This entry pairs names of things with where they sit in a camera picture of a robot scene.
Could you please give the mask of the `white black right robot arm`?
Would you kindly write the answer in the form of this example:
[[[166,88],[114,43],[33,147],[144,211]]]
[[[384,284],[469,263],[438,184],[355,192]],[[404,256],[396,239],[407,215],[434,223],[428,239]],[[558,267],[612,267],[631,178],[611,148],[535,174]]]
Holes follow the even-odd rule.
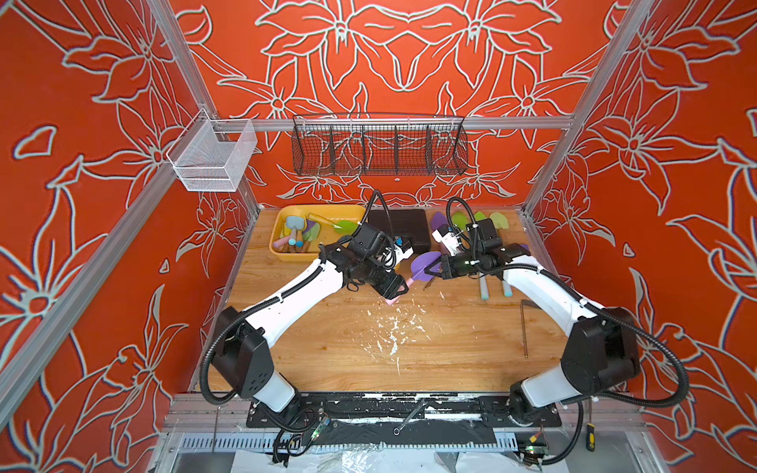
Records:
[[[453,216],[455,203],[465,210],[468,222],[462,228],[452,226],[449,232],[435,235],[447,251],[431,264],[428,274],[444,280],[494,276],[528,297],[567,337],[556,366],[511,386],[508,409],[515,423],[528,425],[538,413],[558,403],[592,397],[646,408],[673,407],[687,399],[690,379],[684,364],[660,339],[638,327],[629,311],[603,307],[547,270],[521,244],[504,244],[494,223],[476,219],[464,199],[455,196],[447,201],[448,218]],[[640,376],[642,341],[658,350],[672,366],[676,388],[662,399],[632,397],[614,389]]]

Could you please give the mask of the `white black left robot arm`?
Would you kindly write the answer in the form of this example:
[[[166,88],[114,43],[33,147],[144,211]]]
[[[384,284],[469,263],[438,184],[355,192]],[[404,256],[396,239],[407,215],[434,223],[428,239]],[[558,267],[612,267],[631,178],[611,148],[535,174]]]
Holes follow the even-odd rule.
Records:
[[[298,390],[276,370],[271,348],[281,336],[326,298],[349,288],[369,286],[391,300],[409,286],[396,266],[413,254],[408,238],[385,232],[363,216],[357,229],[332,244],[320,244],[312,263],[262,302],[242,311],[224,309],[201,358],[200,393],[221,406],[233,398],[251,399],[281,414]]]

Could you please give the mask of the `pink handled tool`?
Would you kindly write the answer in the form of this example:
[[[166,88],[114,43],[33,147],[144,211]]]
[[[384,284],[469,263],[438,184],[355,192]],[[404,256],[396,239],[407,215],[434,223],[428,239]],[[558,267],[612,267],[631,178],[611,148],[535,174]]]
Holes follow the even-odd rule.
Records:
[[[409,278],[405,280],[404,283],[402,283],[399,287],[399,293],[398,295],[391,299],[386,300],[386,303],[388,305],[395,304],[399,298],[406,294],[409,288],[415,283],[415,282],[427,282],[434,278],[433,275],[430,275],[427,273],[427,269],[429,267],[433,267],[435,264],[440,262],[442,254],[439,251],[428,251],[425,252],[419,256],[417,256],[412,262],[411,262],[411,275]]]

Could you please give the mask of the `purple shovel pink handle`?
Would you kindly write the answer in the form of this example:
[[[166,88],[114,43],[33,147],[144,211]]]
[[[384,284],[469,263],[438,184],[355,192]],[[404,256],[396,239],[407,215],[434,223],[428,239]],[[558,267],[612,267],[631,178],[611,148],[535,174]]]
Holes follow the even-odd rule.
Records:
[[[447,224],[447,216],[443,212],[435,212],[432,216],[430,228],[431,232],[437,232],[441,227]]]

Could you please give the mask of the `small green shovel wooden handle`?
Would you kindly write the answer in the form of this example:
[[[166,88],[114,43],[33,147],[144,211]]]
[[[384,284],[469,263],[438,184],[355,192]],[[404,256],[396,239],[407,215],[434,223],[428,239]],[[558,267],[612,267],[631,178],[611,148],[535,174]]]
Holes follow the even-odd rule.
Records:
[[[308,215],[308,219],[311,221],[315,221],[319,224],[333,228],[334,232],[336,232],[336,234],[341,235],[341,236],[352,235],[354,234],[354,232],[356,232],[356,230],[359,227],[359,225],[353,221],[332,220],[332,219],[323,217],[321,215],[313,214],[313,213],[310,213]]]

